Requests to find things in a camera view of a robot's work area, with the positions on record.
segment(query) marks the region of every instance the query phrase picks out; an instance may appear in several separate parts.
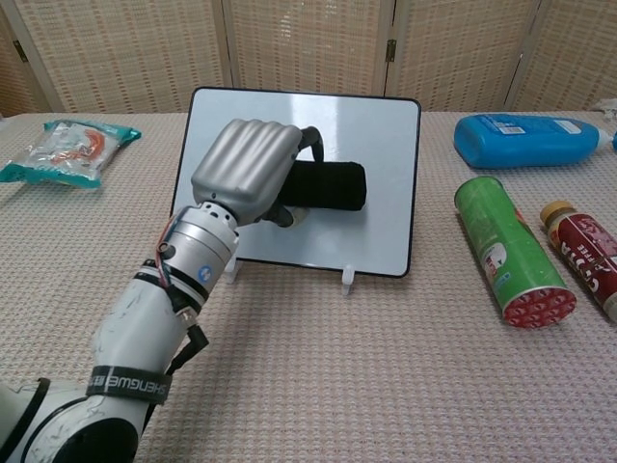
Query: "whiteboard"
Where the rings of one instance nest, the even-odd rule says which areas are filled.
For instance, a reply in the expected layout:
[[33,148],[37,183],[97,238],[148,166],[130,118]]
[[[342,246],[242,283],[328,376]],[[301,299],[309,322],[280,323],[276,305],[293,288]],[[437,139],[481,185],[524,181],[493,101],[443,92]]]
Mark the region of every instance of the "whiteboard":
[[[420,107],[409,99],[199,88],[193,93],[174,211],[194,205],[191,175],[232,119],[314,125],[325,161],[366,173],[361,211],[312,209],[297,227],[259,222],[238,229],[242,260],[402,277],[410,270]],[[298,159],[312,160],[310,149]]]

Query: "table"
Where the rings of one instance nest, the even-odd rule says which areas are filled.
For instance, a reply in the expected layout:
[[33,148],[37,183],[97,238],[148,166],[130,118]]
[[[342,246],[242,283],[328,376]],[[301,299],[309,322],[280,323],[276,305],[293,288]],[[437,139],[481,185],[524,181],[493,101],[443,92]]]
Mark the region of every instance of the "table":
[[[558,113],[613,129],[593,113]],[[137,461],[614,461],[616,328],[549,251],[579,304],[558,325],[500,320],[453,205],[476,172],[461,113],[424,113],[412,272],[359,276],[247,263],[201,313],[211,344],[176,374]],[[58,115],[0,132],[0,162]],[[99,191],[0,185],[0,377],[87,381],[90,338],[166,222],[186,115],[74,115],[144,138]],[[548,250],[541,207],[566,199],[617,233],[617,157],[489,172]]]

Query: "blue plastic bottle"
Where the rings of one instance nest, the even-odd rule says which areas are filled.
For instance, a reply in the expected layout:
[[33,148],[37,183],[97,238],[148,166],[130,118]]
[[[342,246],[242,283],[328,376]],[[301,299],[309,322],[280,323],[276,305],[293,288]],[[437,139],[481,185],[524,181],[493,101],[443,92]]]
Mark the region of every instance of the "blue plastic bottle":
[[572,164],[614,139],[604,130],[574,119],[478,114],[454,129],[454,147],[471,167],[502,169]]

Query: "robotic arm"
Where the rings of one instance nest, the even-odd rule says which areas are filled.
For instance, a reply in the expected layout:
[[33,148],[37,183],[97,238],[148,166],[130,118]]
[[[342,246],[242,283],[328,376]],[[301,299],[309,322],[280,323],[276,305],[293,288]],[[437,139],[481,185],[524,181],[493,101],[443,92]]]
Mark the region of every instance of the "robotic arm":
[[197,316],[238,246],[235,229],[292,225],[277,197],[308,146],[323,161],[314,127],[234,120],[221,132],[191,178],[198,206],[170,220],[154,259],[96,331],[86,391],[45,378],[16,391],[0,385],[0,463],[133,461],[174,371],[208,344]]

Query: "green can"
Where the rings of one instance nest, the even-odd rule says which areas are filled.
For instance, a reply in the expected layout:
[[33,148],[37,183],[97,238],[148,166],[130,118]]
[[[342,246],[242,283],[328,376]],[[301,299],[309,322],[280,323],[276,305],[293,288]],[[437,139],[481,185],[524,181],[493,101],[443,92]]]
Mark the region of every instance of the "green can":
[[566,288],[499,180],[477,177],[463,183],[454,203],[509,324],[546,326],[575,309],[577,298]]

